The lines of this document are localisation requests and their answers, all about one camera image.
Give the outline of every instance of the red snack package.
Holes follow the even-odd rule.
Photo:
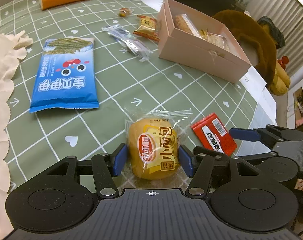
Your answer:
[[[206,149],[230,156],[237,148],[237,144],[215,113],[194,123],[191,128]]]

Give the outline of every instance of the brown plush toy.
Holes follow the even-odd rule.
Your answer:
[[[276,69],[277,51],[274,41],[264,29],[250,16],[243,12],[225,10],[213,16],[230,30],[237,41],[251,44],[257,51],[258,64],[255,69],[266,81],[269,88]]]

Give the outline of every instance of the table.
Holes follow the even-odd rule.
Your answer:
[[[147,62],[139,62],[101,30],[119,23],[130,32],[138,18],[117,16],[119,8],[130,7],[134,14],[157,17],[157,11],[141,0],[88,0],[41,11],[39,0],[15,0],[0,8],[0,33],[25,30],[34,39],[27,48],[13,81],[15,89],[8,103],[11,108],[6,132],[10,149],[5,161],[11,174],[11,189],[37,175],[58,160],[76,155],[88,160],[94,154],[112,153],[125,142],[128,106],[171,111],[192,109],[191,122],[216,112],[227,129],[248,128],[257,103],[239,82],[231,84],[193,68],[158,58],[157,44],[140,38],[153,51]],[[65,36],[93,37],[96,89],[100,108],[95,110],[47,109],[30,114],[30,98],[43,44],[46,39]],[[201,145],[188,128],[184,144],[192,149]],[[71,147],[66,141],[77,141]],[[181,187],[190,179],[180,168],[169,178],[147,181],[136,178],[126,164],[122,175],[114,178],[118,189],[126,187]],[[91,176],[81,184],[94,192]]]

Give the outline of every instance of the small snack packet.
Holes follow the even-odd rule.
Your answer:
[[[208,30],[200,30],[199,33],[202,39],[209,41],[210,43],[215,44],[216,46],[230,52],[229,46],[227,44],[227,39],[224,36],[209,33]]]
[[[120,17],[127,17],[128,15],[132,14],[134,10],[130,8],[120,8],[118,15]]]
[[[113,36],[123,47],[127,47],[135,56],[141,57],[139,61],[143,62],[149,59],[149,49],[138,39],[128,36],[127,31],[119,24],[109,27],[103,27],[110,36]]]
[[[133,34],[143,36],[154,41],[159,41],[157,20],[146,15],[137,15],[137,17],[140,18],[140,25]]]
[[[191,109],[155,110],[131,117],[136,122],[125,121],[133,174],[142,179],[163,179],[176,172],[180,166],[178,146],[182,135],[186,135],[191,115]]]
[[[32,94],[30,112],[47,108],[98,108],[94,38],[46,40]]]
[[[199,30],[199,34],[203,40],[208,41],[208,31],[207,30]]]
[[[230,156],[237,148],[237,144],[215,113],[194,123],[191,128],[206,149]]]
[[[197,28],[194,26],[186,14],[176,15],[175,25],[178,29],[201,38]]]

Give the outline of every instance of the bread package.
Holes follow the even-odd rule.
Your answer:
[[[163,179],[179,167],[178,146],[186,138],[192,110],[143,114],[125,121],[133,174],[142,179]]]
[[[144,118],[129,128],[133,173],[143,179],[163,179],[178,164],[177,133],[166,119]]]

